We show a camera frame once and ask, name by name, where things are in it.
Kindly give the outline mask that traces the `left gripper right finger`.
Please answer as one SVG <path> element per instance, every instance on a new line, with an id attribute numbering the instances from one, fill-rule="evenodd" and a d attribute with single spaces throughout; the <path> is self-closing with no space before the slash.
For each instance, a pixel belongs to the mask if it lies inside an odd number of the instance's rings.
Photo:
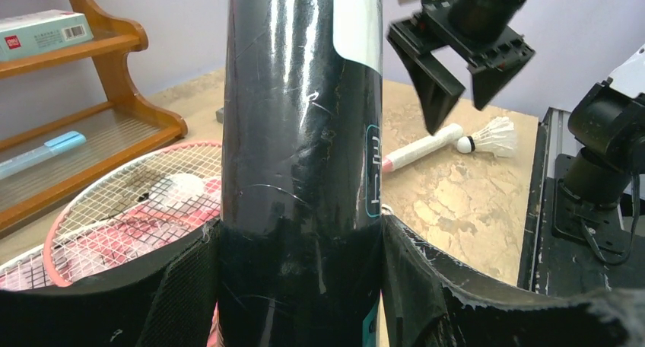
<path id="1" fill-rule="evenodd" d="M 569 298 L 498 281 L 384 215 L 383 303 L 392 346 L 642 346 L 644 293 Z"/>

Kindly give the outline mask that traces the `white feather shuttlecock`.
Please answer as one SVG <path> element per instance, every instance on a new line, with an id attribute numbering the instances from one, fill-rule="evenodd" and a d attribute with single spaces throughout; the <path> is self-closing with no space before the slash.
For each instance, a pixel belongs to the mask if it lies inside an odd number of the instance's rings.
<path id="1" fill-rule="evenodd" d="M 495 117 L 484 128 L 456 142 L 456 150 L 462 154 L 485 152 L 499 158 L 511 158 L 517 149 L 515 125 L 507 116 Z"/>

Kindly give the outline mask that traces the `pink badminton racket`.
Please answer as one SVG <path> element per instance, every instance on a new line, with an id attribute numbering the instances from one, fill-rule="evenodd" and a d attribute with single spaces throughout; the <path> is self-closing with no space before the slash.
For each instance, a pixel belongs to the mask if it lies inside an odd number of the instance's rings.
<path id="1" fill-rule="evenodd" d="M 43 245 L 58 286 L 99 273 L 186 236 L 221 211 L 222 144 L 184 142 L 145 154 L 79 194 Z"/>
<path id="2" fill-rule="evenodd" d="M 42 244 L 1 265 L 1 289 L 22 291 L 52 285 L 44 267 Z"/>

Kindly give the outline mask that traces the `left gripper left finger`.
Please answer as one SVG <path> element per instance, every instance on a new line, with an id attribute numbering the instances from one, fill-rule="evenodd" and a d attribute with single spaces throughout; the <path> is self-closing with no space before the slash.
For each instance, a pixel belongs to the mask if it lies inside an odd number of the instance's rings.
<path id="1" fill-rule="evenodd" d="M 205 346 L 217 301 L 218 229 L 67 287 L 1 292 L 3 346 Z"/>

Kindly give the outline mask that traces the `black shuttlecock tube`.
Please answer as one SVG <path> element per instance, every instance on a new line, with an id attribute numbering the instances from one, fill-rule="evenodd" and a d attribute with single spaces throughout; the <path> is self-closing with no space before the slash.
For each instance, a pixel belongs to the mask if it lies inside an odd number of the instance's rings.
<path id="1" fill-rule="evenodd" d="M 382 0 L 229 0 L 225 346 L 374 346 Z"/>

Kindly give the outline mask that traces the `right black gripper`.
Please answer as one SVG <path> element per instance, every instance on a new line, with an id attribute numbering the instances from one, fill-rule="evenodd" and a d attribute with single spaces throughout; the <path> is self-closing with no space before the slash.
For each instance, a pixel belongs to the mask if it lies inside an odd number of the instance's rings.
<path id="1" fill-rule="evenodd" d="M 399 1 L 421 5 L 411 17 L 390 24 L 387 39 L 408 71 L 429 134 L 441 128 L 465 91 L 431 55 L 434 50 L 448 46 L 467 61 L 477 110 L 483 110 L 535 53 L 509 26 L 527 0 Z"/>

